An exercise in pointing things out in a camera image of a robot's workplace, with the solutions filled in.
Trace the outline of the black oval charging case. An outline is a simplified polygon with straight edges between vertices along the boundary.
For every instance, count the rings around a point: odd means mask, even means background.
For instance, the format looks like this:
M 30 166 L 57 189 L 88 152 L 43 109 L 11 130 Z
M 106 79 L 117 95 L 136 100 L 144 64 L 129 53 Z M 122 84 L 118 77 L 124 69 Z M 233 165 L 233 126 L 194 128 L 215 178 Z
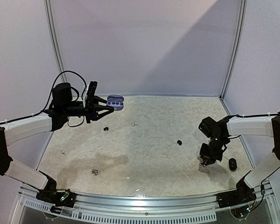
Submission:
M 230 158 L 228 164 L 230 171 L 234 172 L 237 170 L 237 161 L 235 158 Z

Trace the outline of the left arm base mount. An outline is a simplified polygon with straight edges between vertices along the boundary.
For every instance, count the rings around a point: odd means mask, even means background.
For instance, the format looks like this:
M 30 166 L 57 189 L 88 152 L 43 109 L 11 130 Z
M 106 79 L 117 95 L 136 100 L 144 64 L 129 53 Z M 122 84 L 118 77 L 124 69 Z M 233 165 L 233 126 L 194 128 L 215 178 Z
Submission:
M 76 202 L 77 194 L 69 189 L 62 190 L 39 190 L 36 199 L 54 204 L 56 207 L 73 208 Z

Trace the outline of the left aluminium frame post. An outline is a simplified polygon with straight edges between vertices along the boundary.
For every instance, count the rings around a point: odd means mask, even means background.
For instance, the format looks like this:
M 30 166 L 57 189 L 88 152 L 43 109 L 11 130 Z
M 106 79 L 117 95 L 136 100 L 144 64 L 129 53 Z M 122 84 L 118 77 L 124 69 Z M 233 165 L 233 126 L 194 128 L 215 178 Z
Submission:
M 50 0 L 44 0 L 44 8 L 49 28 L 49 35 L 50 40 L 52 43 L 53 53 L 56 60 L 56 65 L 58 68 L 58 71 L 61 73 L 64 71 L 63 61 L 61 57 L 61 52 L 59 48 L 57 33 L 56 33 L 56 27 L 54 23 L 54 16 L 53 16 L 53 10 L 52 10 L 52 2 Z

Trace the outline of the purple earbud charging case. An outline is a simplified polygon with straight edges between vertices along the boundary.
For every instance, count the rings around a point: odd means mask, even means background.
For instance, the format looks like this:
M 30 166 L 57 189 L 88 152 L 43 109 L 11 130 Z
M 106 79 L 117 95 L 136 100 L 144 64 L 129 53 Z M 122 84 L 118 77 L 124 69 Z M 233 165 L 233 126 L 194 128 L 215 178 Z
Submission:
M 117 94 L 111 94 L 107 97 L 107 105 L 113 107 L 115 111 L 120 111 L 124 108 L 124 97 Z

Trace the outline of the aluminium frame post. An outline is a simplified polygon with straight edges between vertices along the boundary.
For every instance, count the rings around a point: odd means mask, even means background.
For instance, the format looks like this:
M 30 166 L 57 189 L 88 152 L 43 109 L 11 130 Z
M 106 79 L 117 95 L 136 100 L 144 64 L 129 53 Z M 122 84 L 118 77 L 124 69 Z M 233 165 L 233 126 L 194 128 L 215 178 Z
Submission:
M 44 0 L 44 8 L 49 28 L 49 35 L 50 40 L 52 43 L 53 53 L 56 60 L 56 65 L 58 68 L 58 71 L 61 73 L 64 71 L 63 61 L 61 57 L 61 52 L 59 48 L 57 33 L 56 33 L 56 27 L 54 23 L 54 16 L 53 16 L 53 10 L 52 10 L 52 2 L 50 0 Z
M 236 63 L 237 54 L 238 54 L 238 50 L 239 50 L 239 46 L 240 46 L 240 40 L 241 40 L 241 36 L 242 36 L 242 32 L 243 32 L 243 26 L 244 26 L 244 22 L 245 22 L 246 7 L 247 7 L 247 0 L 242 0 L 241 4 L 240 4 L 239 12 L 238 12 L 238 20 L 237 20 L 236 32 L 235 32 L 235 37 L 234 37 L 233 46 L 232 46 L 231 58 L 229 61 L 227 74 L 226 74 L 226 77 L 225 77 L 225 80 L 224 80 L 224 83 L 223 83 L 223 86 L 222 86 L 222 89 L 221 89 L 220 95 L 219 95 L 219 98 L 222 101 L 226 97 L 228 87 L 229 87 L 229 84 L 231 81 L 231 76 L 232 76 L 234 66 Z

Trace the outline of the right aluminium frame post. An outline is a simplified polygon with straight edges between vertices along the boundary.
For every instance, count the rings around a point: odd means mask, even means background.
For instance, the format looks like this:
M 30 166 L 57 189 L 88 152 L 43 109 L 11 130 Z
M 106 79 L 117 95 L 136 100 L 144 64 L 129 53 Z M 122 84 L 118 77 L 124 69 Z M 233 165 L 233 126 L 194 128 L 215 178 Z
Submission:
M 226 74 L 226 77 L 225 77 L 225 80 L 224 80 L 224 83 L 223 83 L 223 86 L 222 86 L 222 89 L 221 89 L 220 95 L 219 95 L 219 98 L 222 101 L 226 97 L 228 87 L 229 87 L 229 84 L 231 81 L 231 76 L 232 76 L 234 66 L 236 63 L 237 54 L 238 54 L 238 50 L 239 50 L 239 46 L 240 46 L 240 40 L 241 40 L 241 36 L 242 36 L 242 32 L 243 32 L 243 26 L 244 26 L 244 22 L 245 22 L 246 7 L 247 7 L 247 0 L 242 0 L 241 4 L 240 4 L 239 12 L 238 12 L 238 20 L 237 20 L 236 32 L 235 32 L 235 37 L 234 37 L 233 46 L 232 46 L 231 58 L 229 61 L 227 74 Z

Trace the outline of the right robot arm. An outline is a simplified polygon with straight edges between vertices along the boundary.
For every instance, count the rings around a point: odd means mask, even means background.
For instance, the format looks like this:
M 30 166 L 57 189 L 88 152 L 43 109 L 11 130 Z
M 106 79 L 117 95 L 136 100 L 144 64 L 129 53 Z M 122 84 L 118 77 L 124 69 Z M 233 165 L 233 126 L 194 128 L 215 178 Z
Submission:
M 280 111 L 257 115 L 230 115 L 219 121 L 211 117 L 204 118 L 198 129 L 209 138 L 199 152 L 202 166 L 221 161 L 232 136 L 255 135 L 273 138 L 274 147 L 255 168 L 248 172 L 232 193 L 235 203 L 242 203 L 250 196 L 250 190 L 259 185 L 280 168 Z

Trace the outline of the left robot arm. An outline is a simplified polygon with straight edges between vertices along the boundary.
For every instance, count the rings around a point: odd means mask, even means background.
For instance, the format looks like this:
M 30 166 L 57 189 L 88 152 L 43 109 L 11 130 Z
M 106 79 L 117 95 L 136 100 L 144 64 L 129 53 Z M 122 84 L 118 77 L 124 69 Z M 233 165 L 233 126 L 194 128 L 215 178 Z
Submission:
M 49 185 L 49 178 L 29 166 L 13 159 L 8 154 L 8 146 L 22 139 L 61 129 L 69 117 L 83 117 L 87 123 L 97 121 L 114 111 L 106 100 L 95 95 L 97 82 L 90 82 L 83 94 L 83 99 L 74 100 L 70 83 L 56 85 L 48 109 L 23 119 L 0 123 L 0 175 L 8 176 L 26 183 L 38 190 L 51 203 L 60 199 L 59 190 Z

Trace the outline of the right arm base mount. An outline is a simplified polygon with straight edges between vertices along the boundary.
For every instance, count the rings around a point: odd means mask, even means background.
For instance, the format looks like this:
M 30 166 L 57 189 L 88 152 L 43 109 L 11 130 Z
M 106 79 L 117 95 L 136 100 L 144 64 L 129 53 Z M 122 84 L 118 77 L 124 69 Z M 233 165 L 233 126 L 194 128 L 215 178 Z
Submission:
M 232 207 L 244 203 L 254 207 L 256 205 L 256 193 L 254 188 L 238 185 L 235 190 L 226 191 L 216 195 L 219 208 Z

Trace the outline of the aluminium front rail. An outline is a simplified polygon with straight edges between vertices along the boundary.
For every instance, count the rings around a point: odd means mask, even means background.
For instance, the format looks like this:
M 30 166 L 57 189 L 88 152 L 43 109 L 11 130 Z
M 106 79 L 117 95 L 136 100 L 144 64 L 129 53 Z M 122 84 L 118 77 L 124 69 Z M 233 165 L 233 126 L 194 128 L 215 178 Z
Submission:
M 52 204 L 36 199 L 36 190 L 22 185 L 13 224 L 280 224 L 272 188 L 256 188 L 257 200 L 220 207 L 216 193 L 192 196 L 107 196 L 79 192 L 73 208 L 51 212 Z

